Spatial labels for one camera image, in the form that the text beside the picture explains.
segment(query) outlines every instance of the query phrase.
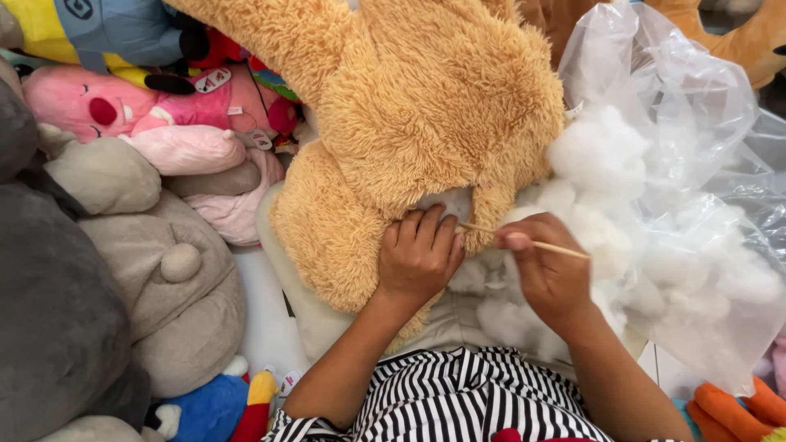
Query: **white floor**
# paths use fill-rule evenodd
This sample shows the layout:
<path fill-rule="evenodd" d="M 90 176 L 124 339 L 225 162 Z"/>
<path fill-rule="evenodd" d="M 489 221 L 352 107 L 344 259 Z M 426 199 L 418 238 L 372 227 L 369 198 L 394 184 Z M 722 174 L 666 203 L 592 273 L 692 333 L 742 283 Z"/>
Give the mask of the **white floor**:
<path fill-rule="evenodd" d="M 250 371 L 257 373 L 272 364 L 279 374 L 290 370 L 305 372 L 309 363 L 300 345 L 295 319 L 287 313 L 281 285 L 267 255 L 258 247 L 235 248 L 233 254 L 246 288 L 248 314 L 240 354 L 248 359 Z M 641 355 L 639 365 L 670 398 L 688 400 L 702 382 L 652 342 Z"/>

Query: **plush nose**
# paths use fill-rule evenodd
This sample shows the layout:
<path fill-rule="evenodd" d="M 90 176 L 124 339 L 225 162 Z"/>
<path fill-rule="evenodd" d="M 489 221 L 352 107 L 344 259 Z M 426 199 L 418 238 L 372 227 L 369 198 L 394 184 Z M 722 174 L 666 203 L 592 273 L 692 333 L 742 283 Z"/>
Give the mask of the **plush nose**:
<path fill-rule="evenodd" d="M 90 116 L 96 123 L 108 126 L 117 120 L 117 110 L 104 98 L 93 98 L 90 100 Z"/>

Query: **hand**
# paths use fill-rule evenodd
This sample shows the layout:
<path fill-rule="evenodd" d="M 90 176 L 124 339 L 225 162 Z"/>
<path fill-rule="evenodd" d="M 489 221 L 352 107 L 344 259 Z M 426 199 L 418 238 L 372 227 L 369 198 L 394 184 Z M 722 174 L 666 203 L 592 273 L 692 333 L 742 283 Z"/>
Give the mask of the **hand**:
<path fill-rule="evenodd" d="M 537 249 L 540 241 L 584 252 L 564 224 L 538 213 L 497 230 L 497 247 L 509 249 L 519 268 L 521 291 L 538 317 L 567 343 L 582 338 L 600 310 L 590 299 L 590 260 Z"/>
<path fill-rule="evenodd" d="M 456 234 L 458 218 L 443 204 L 427 211 L 413 210 L 392 223 L 382 237 L 380 285 L 375 295 L 387 297 L 409 321 L 445 288 L 464 260 L 463 235 Z"/>

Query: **fingernail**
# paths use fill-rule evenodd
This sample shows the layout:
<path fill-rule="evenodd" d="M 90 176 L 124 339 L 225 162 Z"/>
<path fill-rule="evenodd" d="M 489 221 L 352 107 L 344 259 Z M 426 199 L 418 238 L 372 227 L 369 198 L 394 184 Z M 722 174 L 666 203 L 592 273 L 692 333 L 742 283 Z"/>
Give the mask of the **fingernail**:
<path fill-rule="evenodd" d="M 530 237 L 520 233 L 507 234 L 505 236 L 505 244 L 508 246 L 508 249 L 514 252 L 520 252 L 526 249 L 530 244 Z"/>

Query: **person's left hand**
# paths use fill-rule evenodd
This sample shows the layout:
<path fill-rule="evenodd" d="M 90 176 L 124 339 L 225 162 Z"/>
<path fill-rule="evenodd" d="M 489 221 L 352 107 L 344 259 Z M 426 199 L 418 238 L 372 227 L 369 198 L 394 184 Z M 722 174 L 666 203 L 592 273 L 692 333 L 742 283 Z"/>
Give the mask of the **person's left hand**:
<path fill-rule="evenodd" d="M 406 320 L 445 288 L 464 260 L 464 238 L 455 233 L 458 218 L 448 215 L 440 222 L 444 211 L 444 204 L 413 210 L 382 237 L 375 296 L 389 299 Z"/>

